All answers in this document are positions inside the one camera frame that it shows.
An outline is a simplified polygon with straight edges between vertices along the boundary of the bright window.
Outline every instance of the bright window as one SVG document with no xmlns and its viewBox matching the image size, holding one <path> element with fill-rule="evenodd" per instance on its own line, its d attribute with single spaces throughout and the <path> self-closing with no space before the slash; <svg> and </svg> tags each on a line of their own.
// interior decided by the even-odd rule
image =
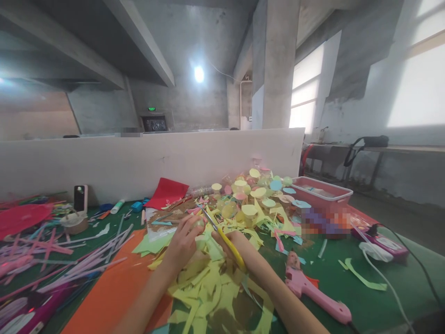
<svg viewBox="0 0 445 334">
<path fill-rule="evenodd" d="M 320 74 L 323 65 L 324 43 L 295 65 L 293 71 L 290 128 L 305 128 L 312 133 Z"/>
</svg>

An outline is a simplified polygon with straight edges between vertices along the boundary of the phone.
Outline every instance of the phone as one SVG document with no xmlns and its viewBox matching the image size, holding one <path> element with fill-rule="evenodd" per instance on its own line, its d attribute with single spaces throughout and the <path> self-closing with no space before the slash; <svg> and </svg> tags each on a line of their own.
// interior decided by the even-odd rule
<svg viewBox="0 0 445 334">
<path fill-rule="evenodd" d="M 74 210 L 77 212 L 88 210 L 88 186 L 74 186 Z"/>
</svg>

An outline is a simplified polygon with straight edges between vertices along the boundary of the scissors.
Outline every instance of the scissors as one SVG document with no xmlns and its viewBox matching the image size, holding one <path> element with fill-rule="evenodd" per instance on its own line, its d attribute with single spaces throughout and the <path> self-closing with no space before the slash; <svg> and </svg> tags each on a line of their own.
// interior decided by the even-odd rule
<svg viewBox="0 0 445 334">
<path fill-rule="evenodd" d="M 247 268 L 246 265 L 244 264 L 244 260 L 242 259 L 240 253 L 238 252 L 238 250 L 236 249 L 235 245 L 229 240 L 229 238 L 226 237 L 226 235 L 224 234 L 224 232 L 221 230 L 220 227 L 218 227 L 215 222 L 213 221 L 213 219 L 210 217 L 210 215 L 204 210 L 204 208 L 202 206 L 200 206 L 198 204 L 198 206 L 201 208 L 204 216 L 207 218 L 207 220 L 212 224 L 213 229 L 221 236 L 221 238 L 224 240 L 224 242 L 226 243 L 226 245 L 230 248 L 230 250 L 232 251 L 236 263 L 238 264 L 238 267 L 240 267 L 241 271 L 246 273 L 247 272 Z"/>
</svg>

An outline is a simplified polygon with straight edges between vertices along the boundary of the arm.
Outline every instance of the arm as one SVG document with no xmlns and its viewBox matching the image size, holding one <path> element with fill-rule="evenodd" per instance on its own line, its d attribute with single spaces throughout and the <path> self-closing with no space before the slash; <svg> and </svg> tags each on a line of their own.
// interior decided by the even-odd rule
<svg viewBox="0 0 445 334">
<path fill-rule="evenodd" d="M 215 232 L 212 233 L 212 236 L 231 256 L 229 248 L 221 237 Z M 288 332 L 292 333 L 298 330 L 302 333 L 329 333 L 300 299 L 288 289 L 269 263 L 241 232 L 228 233 L 227 237 L 241 254 L 248 271 L 254 276 L 253 279 L 269 295 Z"/>
<path fill-rule="evenodd" d="M 114 329 L 113 334 L 142 334 L 159 301 L 196 251 L 195 237 L 203 232 L 202 226 L 193 228 L 200 217 L 187 216 L 178 225 L 164 260 L 153 272 L 133 305 Z"/>
</svg>

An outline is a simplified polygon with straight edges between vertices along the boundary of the glue stick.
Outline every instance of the glue stick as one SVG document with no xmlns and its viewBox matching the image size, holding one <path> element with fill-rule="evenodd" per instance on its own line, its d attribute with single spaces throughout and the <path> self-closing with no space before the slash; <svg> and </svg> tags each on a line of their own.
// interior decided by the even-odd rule
<svg viewBox="0 0 445 334">
<path fill-rule="evenodd" d="M 111 209 L 111 214 L 117 214 L 117 212 L 120 210 L 120 208 L 124 205 L 125 200 L 121 199 L 119 202 L 116 203 L 116 205 Z"/>
</svg>

